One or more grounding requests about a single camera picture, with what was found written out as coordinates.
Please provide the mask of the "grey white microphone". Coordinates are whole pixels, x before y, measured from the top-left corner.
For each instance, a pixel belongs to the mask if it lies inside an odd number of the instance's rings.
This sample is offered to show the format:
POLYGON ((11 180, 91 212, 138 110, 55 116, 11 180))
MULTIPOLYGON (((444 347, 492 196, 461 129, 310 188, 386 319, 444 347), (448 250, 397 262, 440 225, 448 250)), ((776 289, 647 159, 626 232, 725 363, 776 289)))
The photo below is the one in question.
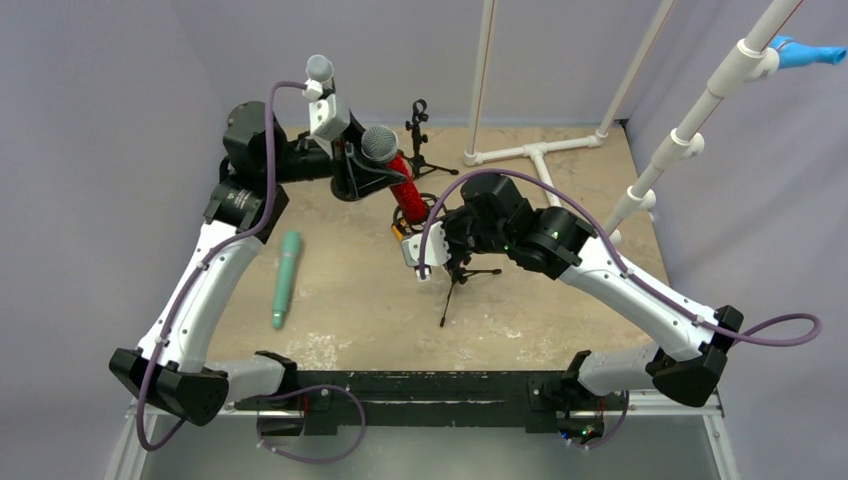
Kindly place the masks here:
POLYGON ((310 81, 320 83, 324 90, 334 90, 334 66, 324 55, 314 54, 307 60, 305 67, 307 78, 310 81))

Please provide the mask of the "red glitter microphone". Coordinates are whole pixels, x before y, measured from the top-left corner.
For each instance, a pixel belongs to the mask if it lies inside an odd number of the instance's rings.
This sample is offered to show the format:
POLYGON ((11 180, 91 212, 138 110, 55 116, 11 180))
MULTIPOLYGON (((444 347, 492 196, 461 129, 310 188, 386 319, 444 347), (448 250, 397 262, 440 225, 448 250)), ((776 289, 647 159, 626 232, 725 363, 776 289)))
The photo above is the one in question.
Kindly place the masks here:
POLYGON ((390 174, 390 191, 405 220, 412 225, 425 221, 428 206, 406 167, 396 133, 384 125, 367 127, 361 137, 361 151, 367 160, 390 174))

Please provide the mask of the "black tripod mic stand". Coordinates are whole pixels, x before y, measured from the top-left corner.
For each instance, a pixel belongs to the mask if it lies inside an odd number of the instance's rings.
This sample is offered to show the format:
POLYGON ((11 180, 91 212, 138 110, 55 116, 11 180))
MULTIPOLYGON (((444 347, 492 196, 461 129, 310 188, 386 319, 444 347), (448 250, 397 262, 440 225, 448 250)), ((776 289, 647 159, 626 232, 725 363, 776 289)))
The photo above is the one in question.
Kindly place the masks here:
POLYGON ((404 122, 404 128, 410 134, 412 154, 403 153, 402 158, 407 162, 414 180, 434 172, 445 172, 456 176, 459 174, 457 169, 430 163, 421 153, 421 147, 429 142, 428 135, 423 133, 421 129, 422 124, 429 120, 427 108, 428 103, 424 99, 417 99, 413 102, 411 116, 404 122))

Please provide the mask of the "mint green microphone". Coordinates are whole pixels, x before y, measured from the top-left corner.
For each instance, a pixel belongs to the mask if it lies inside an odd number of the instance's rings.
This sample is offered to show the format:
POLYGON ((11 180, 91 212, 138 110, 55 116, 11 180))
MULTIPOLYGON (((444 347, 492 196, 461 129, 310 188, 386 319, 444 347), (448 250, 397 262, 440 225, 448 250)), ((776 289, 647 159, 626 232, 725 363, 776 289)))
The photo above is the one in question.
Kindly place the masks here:
POLYGON ((288 231, 284 234, 280 245, 277 282, 271 308, 271 325, 277 330, 283 328, 285 317, 290 310, 292 289, 296 278, 301 248, 302 237, 299 232, 288 231))

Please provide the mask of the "blue pipe fitting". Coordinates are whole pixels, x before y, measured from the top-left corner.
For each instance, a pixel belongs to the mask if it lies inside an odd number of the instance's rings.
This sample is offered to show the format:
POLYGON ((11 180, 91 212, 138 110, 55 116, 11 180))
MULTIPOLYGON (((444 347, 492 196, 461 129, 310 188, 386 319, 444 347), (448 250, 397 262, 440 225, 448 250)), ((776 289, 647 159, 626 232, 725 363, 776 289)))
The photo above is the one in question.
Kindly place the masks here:
POLYGON ((846 47, 810 46, 783 35, 777 35, 769 47, 778 54, 779 70, 813 64, 839 65, 847 55, 846 47))

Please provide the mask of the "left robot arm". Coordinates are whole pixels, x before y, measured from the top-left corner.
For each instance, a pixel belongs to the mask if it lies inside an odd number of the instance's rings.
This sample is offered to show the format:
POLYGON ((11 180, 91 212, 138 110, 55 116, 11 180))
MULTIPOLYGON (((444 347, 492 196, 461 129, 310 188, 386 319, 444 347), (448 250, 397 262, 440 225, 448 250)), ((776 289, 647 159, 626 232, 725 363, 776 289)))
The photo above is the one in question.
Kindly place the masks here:
POLYGON ((209 345, 240 278, 268 242, 288 204, 288 183, 328 179, 333 195, 352 202, 404 182, 391 167, 396 134, 362 126, 329 100, 310 107, 313 126, 288 138, 260 101, 228 115, 219 184, 204 212, 192 258, 171 299, 132 349, 117 349, 112 374, 137 398, 197 426, 222 407, 261 397, 284 409, 297 399, 297 366, 279 354, 212 365, 209 345))

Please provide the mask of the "black tripod shockmount stand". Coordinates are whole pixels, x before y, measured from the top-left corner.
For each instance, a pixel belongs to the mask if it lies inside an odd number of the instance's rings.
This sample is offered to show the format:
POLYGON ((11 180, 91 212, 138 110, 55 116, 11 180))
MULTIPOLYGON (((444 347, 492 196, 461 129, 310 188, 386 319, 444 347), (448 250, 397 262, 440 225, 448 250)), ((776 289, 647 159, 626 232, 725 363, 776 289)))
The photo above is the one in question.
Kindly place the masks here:
MULTIPOLYGON (((418 215, 417 212, 420 210, 421 207, 423 207, 424 213, 429 214, 438 200, 438 197, 432 193, 420 193, 419 196, 420 199, 416 201, 400 201, 393 212, 391 225, 395 224, 399 228, 401 228, 404 232, 404 236, 423 232, 423 227, 426 218, 423 214, 418 215)), ((444 266, 445 271, 450 277, 450 287, 446 296, 444 310, 439 323, 440 328, 443 328, 446 324, 447 312, 450 305, 451 296, 456 286, 466 284, 468 280, 475 275, 500 275, 502 273, 502 270, 500 268, 469 269, 467 265, 447 264, 446 266, 444 266)))

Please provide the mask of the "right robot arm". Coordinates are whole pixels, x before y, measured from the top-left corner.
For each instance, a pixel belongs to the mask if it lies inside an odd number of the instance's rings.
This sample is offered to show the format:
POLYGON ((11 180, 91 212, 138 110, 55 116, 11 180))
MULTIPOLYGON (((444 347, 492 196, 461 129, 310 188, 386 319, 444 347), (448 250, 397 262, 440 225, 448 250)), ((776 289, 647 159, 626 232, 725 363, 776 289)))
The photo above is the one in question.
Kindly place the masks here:
POLYGON ((622 257, 599 227, 572 210, 533 208, 503 170, 474 172, 454 186, 462 206, 425 225, 426 266, 455 271, 474 254, 504 254, 594 297, 649 336, 650 343, 631 350, 576 354, 561 381, 569 404, 648 388, 689 407, 707 402, 741 326, 738 310, 686 298, 622 257))

